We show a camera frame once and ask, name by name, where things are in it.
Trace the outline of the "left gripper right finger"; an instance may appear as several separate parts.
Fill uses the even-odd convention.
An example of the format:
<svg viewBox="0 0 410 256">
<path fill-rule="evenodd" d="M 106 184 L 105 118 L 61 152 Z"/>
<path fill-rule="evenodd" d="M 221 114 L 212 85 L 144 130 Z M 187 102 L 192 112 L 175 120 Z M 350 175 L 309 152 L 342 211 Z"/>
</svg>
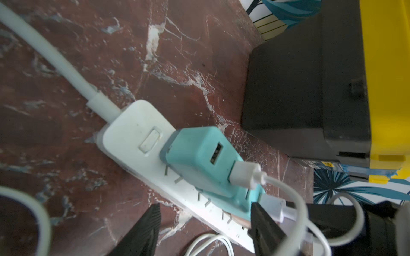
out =
<svg viewBox="0 0 410 256">
<path fill-rule="evenodd" d="M 287 235 L 262 208 L 252 203 L 251 228 L 248 235 L 252 238 L 256 256 L 273 256 Z"/>
</svg>

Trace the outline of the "white power strip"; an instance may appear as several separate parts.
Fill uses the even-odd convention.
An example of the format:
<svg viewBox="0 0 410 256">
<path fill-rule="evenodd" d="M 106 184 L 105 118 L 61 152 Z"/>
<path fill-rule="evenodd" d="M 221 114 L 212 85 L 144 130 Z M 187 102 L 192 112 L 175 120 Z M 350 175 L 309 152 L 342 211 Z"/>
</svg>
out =
<svg viewBox="0 0 410 256">
<path fill-rule="evenodd" d="M 186 180 L 179 181 L 180 176 L 160 160 L 160 150 L 175 128 L 152 104 L 138 100 L 120 110 L 110 100 L 104 100 L 97 106 L 90 102 L 87 106 L 107 122 L 96 141 L 102 152 L 163 198 L 254 252 L 253 241 L 245 229 L 213 203 L 207 204 L 194 186 Z"/>
</svg>

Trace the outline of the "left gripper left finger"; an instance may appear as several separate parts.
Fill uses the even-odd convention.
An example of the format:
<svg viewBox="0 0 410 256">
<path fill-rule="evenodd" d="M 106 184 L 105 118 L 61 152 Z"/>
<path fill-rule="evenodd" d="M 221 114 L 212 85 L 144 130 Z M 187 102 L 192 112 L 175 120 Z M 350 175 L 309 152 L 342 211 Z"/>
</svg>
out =
<svg viewBox="0 0 410 256">
<path fill-rule="evenodd" d="M 153 204 L 108 256 L 155 255 L 160 225 L 160 205 Z"/>
</svg>

